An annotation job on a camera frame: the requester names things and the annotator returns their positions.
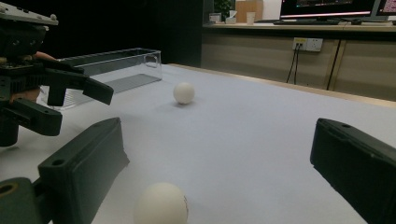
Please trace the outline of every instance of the transparent container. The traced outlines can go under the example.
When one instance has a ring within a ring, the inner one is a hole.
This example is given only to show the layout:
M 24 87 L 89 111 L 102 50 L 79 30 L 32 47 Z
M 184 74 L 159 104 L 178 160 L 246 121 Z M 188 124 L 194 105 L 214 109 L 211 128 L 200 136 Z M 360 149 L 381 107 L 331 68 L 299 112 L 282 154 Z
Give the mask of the transparent container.
M 161 52 L 155 49 L 123 49 L 58 60 L 84 69 L 90 78 L 106 83 L 114 94 L 147 85 L 163 79 Z M 41 87 L 41 100 L 46 103 L 49 87 Z M 68 89 L 63 106 L 51 106 L 65 110 L 92 101 L 82 91 Z

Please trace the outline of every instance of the white table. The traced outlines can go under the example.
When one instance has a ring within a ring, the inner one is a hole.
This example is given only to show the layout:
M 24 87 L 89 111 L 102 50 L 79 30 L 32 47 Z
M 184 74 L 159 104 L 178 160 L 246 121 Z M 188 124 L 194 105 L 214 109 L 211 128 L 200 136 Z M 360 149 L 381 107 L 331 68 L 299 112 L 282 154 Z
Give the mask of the white table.
M 0 180 L 36 180 L 53 152 L 95 122 L 120 117 L 131 162 L 93 223 L 133 223 L 140 193 L 163 181 L 185 192 L 189 224 L 365 223 L 310 163 L 315 125 L 335 119 L 396 146 L 395 103 L 214 74 L 163 65 L 162 81 L 118 93 L 111 105 L 63 111 L 59 136 L 20 128 L 18 143 L 0 148 Z M 173 98 L 182 81 L 195 87 L 190 105 Z

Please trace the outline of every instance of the power outlet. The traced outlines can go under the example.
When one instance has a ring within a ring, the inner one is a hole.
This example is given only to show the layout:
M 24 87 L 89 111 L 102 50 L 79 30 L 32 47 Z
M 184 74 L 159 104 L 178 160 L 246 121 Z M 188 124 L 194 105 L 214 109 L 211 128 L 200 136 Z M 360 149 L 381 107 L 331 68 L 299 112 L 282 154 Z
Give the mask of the power outlet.
M 307 51 L 320 51 L 323 44 L 323 39 L 308 38 L 306 40 Z
M 292 49 L 298 49 L 297 45 L 300 44 L 300 48 L 298 50 L 306 50 L 306 42 L 307 38 L 305 37 L 294 37 Z

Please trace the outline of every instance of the ping pong ball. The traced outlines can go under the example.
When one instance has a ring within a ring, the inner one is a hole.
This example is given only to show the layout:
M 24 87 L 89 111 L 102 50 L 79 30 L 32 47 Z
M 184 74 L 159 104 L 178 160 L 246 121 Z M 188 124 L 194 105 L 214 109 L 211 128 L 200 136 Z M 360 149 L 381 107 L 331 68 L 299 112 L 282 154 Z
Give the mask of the ping pong ball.
M 160 182 L 143 191 L 134 208 L 134 224 L 186 224 L 189 209 L 183 191 Z
M 182 105 L 189 104 L 194 98 L 194 87 L 188 82 L 181 82 L 174 88 L 175 100 Z

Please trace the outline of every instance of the computer screen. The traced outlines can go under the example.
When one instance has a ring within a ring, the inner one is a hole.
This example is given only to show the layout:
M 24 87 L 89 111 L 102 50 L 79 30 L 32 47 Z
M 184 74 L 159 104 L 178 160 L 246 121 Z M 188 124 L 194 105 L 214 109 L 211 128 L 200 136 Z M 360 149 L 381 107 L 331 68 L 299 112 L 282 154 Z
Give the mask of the computer screen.
M 396 16 L 396 0 L 381 0 L 377 16 Z
M 375 0 L 282 0 L 280 19 L 370 17 L 374 3 Z

